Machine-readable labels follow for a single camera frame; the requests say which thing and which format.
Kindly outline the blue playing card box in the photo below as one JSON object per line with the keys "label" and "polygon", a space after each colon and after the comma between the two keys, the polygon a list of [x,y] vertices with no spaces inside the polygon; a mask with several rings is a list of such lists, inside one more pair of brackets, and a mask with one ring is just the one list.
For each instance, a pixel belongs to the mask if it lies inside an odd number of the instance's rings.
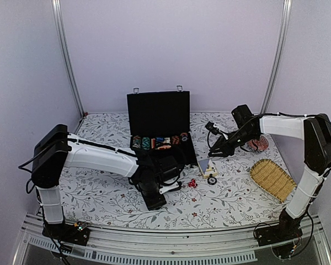
{"label": "blue playing card box", "polygon": [[202,176],[205,179],[209,177],[216,177],[218,175],[218,171],[215,167],[215,164],[212,162],[210,158],[198,160],[197,164],[199,166],[199,170]]}

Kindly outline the black poker case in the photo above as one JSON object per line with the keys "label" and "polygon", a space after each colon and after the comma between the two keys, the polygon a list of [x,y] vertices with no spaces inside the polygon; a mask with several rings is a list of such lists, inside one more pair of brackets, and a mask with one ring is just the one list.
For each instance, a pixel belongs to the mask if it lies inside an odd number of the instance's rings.
{"label": "black poker case", "polygon": [[126,96],[131,137],[169,137],[188,133],[180,140],[187,164],[196,166],[197,158],[190,134],[190,92],[164,91],[131,93]]}

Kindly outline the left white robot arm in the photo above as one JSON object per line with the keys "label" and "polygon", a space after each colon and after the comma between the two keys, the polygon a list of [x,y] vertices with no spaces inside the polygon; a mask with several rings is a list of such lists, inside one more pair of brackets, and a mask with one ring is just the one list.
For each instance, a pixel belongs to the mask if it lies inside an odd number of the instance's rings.
{"label": "left white robot arm", "polygon": [[44,220],[60,240],[71,235],[60,198],[59,184],[65,167],[89,168],[115,173],[129,180],[140,193],[148,210],[166,204],[165,193],[181,187],[179,178],[184,164],[173,155],[154,156],[152,151],[117,148],[88,141],[68,132],[67,125],[58,124],[34,148],[34,156],[19,165],[29,169],[31,181],[38,190]]}

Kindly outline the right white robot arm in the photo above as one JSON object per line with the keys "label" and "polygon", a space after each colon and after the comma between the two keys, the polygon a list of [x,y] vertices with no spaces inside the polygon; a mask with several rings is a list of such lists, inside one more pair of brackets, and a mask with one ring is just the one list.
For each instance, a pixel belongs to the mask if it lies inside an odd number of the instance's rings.
{"label": "right white robot arm", "polygon": [[253,114],[245,104],[234,108],[231,114],[237,126],[234,131],[225,132],[211,121],[206,124],[210,134],[218,135],[209,147],[210,157],[233,156],[236,149],[263,135],[272,136],[279,145],[283,139],[293,140],[301,149],[294,154],[294,158],[299,158],[302,163],[301,176],[294,177],[298,184],[274,229],[274,236],[285,241],[295,233],[296,226],[308,213],[331,172],[331,120],[324,113]]}

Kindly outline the red patterned bowl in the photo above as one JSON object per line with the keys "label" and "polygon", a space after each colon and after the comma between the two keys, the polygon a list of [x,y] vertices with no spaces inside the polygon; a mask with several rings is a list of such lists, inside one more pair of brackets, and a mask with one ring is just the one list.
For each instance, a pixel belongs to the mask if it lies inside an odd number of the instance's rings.
{"label": "red patterned bowl", "polygon": [[259,139],[250,140],[247,145],[251,151],[263,152],[268,149],[269,141],[267,137],[261,135]]}

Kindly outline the red dice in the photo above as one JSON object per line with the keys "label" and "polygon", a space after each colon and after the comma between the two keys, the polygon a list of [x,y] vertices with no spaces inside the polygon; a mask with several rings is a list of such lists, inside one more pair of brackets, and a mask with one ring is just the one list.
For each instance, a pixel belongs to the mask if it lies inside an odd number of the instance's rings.
{"label": "red dice", "polygon": [[197,187],[197,183],[195,179],[192,179],[189,183],[188,186],[191,188],[196,188]]}

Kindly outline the green chip stack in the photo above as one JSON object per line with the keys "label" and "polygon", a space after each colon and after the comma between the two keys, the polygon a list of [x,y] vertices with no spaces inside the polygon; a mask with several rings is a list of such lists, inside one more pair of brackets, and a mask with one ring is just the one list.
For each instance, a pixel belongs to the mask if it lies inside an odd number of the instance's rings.
{"label": "green chip stack", "polygon": [[149,137],[143,137],[141,141],[141,147],[143,150],[151,149],[151,139]]}

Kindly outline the card deck in case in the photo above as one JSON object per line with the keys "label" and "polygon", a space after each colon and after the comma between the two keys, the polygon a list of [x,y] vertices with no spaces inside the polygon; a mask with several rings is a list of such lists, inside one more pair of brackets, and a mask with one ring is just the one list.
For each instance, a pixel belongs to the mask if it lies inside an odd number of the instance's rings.
{"label": "card deck in case", "polygon": [[151,148],[155,150],[165,150],[171,148],[169,137],[156,137],[151,139]]}

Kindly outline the orange chip stack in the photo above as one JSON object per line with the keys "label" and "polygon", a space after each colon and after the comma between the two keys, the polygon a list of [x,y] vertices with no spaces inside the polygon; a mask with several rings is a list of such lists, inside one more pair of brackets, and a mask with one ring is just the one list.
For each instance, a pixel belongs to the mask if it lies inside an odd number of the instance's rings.
{"label": "orange chip stack", "polygon": [[180,144],[180,138],[178,135],[172,136],[171,137],[171,143],[173,145],[179,145]]}

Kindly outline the woven bamboo tray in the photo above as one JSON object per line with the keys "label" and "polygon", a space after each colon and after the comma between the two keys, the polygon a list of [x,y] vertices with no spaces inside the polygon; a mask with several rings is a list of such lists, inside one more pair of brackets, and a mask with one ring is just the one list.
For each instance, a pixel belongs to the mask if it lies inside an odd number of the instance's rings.
{"label": "woven bamboo tray", "polygon": [[256,162],[249,171],[250,178],[262,190],[283,203],[297,187],[296,182],[270,159]]}

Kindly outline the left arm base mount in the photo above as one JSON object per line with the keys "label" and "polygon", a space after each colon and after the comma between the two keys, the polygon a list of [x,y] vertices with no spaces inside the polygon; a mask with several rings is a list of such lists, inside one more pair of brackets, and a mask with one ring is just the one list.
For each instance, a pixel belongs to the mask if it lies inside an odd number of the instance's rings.
{"label": "left arm base mount", "polygon": [[90,229],[84,222],[67,224],[63,221],[59,224],[49,224],[44,220],[43,224],[42,234],[50,239],[80,246],[86,246],[88,243]]}

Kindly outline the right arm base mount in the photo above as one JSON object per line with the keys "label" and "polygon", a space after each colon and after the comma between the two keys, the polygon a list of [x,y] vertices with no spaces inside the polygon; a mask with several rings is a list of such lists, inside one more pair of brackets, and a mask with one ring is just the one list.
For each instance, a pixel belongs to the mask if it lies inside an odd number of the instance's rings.
{"label": "right arm base mount", "polygon": [[257,240],[259,246],[271,245],[287,240],[299,238],[303,235],[300,224],[290,221],[279,221],[277,225],[266,225],[264,227],[257,226],[253,231],[253,236]]}

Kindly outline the right aluminium frame post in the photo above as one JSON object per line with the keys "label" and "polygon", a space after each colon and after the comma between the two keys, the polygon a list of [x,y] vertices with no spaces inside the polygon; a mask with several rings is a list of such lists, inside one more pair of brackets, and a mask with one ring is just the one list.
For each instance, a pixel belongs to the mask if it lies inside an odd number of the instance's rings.
{"label": "right aluminium frame post", "polygon": [[273,65],[271,67],[268,85],[264,94],[264,100],[261,105],[260,114],[267,112],[273,96],[276,79],[279,73],[280,62],[284,51],[287,32],[289,29],[291,8],[292,0],[284,0]]}

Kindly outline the aluminium frame post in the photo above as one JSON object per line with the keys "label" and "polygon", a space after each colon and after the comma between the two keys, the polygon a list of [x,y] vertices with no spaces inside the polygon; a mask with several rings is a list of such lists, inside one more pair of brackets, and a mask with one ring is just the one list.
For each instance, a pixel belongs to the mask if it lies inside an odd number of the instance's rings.
{"label": "aluminium frame post", "polygon": [[72,97],[77,107],[77,111],[80,117],[84,117],[84,108],[81,100],[81,96],[78,91],[76,78],[73,72],[73,66],[70,58],[70,53],[68,50],[68,43],[65,33],[65,27],[63,23],[62,9],[61,9],[61,1],[52,0],[52,11],[55,21],[55,27],[57,31],[58,41],[60,43],[60,49],[62,52],[63,63],[65,66],[65,70],[67,73],[67,79],[70,85],[70,89],[72,92]]}
{"label": "aluminium frame post", "polygon": [[273,65],[271,67],[268,85],[264,94],[264,100],[261,105],[260,114],[267,112],[273,96],[276,79],[279,73],[280,62],[284,51],[287,32],[289,29],[291,8],[292,0],[284,0]]}

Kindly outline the left aluminium frame post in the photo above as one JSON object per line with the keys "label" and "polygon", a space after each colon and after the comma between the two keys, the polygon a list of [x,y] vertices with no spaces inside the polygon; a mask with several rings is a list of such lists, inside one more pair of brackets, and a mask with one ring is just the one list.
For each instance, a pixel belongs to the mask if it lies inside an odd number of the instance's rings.
{"label": "left aluminium frame post", "polygon": [[52,0],[52,11],[55,21],[55,27],[57,31],[58,41],[60,43],[60,49],[62,52],[63,63],[65,66],[65,70],[67,73],[67,79],[70,85],[70,89],[72,92],[72,97],[77,107],[77,111],[80,117],[84,117],[84,108],[81,100],[81,96],[78,91],[76,78],[73,72],[73,66],[70,58],[70,53],[68,50],[68,43],[65,33],[65,27],[63,23],[62,9],[61,9],[61,1]]}

